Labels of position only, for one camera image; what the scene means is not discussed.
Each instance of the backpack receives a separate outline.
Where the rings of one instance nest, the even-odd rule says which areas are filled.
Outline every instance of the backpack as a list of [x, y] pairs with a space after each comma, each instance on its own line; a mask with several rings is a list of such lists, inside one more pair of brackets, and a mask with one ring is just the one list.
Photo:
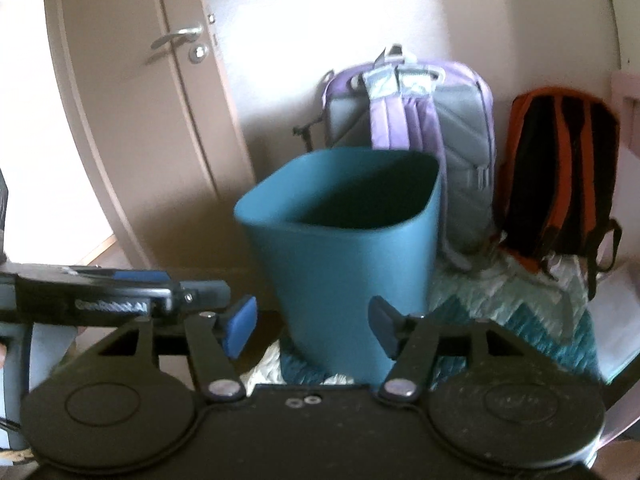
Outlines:
[[[609, 217], [619, 141], [618, 119], [601, 99], [569, 88], [537, 89], [513, 103], [498, 175], [502, 247], [531, 272], [546, 270], [551, 253], [585, 257], [590, 300], [597, 273], [613, 268], [622, 238]], [[613, 263], [603, 269], [598, 248], [612, 231]]]
[[495, 137], [493, 97], [482, 78], [456, 62], [418, 61], [402, 46], [375, 62], [330, 73], [321, 117], [294, 128], [307, 150], [310, 127], [324, 121], [334, 146], [420, 150], [442, 170], [440, 247], [456, 267], [494, 232]]

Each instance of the gray back padding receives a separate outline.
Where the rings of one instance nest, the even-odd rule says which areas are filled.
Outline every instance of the gray back padding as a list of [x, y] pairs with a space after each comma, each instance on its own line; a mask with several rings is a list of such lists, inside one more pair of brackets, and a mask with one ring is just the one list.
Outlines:
[[[457, 251], [474, 253], [494, 228], [495, 140], [482, 94], [470, 85], [440, 86], [433, 94], [447, 154], [447, 237]], [[340, 96], [326, 104], [326, 144], [371, 146], [369, 98]], [[484, 170], [484, 186], [470, 178]]]

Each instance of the robotic device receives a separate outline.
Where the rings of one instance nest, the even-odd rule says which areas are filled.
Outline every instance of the robotic device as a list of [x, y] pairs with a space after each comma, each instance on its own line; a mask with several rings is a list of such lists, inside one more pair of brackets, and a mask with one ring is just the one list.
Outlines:
[[[219, 311], [206, 305], [224, 303], [220, 283], [124, 287], [85, 271], [15, 283], [14, 323], [119, 326], [22, 400], [31, 480], [597, 478], [598, 387], [497, 324], [438, 326], [374, 298], [370, 326], [396, 361], [380, 388], [247, 397], [227, 357], [255, 325], [252, 298]], [[188, 356], [195, 391], [159, 370], [162, 354]], [[442, 356], [466, 371], [423, 386]]]

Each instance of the purple backpack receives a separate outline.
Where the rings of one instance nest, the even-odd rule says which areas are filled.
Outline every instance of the purple backpack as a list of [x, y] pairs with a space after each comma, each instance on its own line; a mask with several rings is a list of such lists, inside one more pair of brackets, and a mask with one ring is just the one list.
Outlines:
[[[488, 85], [456, 62], [418, 61], [394, 45], [332, 75], [322, 99], [326, 145], [420, 150], [440, 163], [440, 249], [462, 270], [494, 232], [495, 136]], [[312, 124], [294, 129], [312, 150]]]

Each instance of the blue trash can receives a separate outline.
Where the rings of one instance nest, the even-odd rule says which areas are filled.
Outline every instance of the blue trash can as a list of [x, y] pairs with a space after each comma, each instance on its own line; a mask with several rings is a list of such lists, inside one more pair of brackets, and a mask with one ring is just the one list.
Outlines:
[[440, 188], [431, 155], [335, 148], [292, 160], [240, 199], [236, 219], [309, 362], [382, 382], [393, 363], [369, 329], [369, 300], [427, 312]]

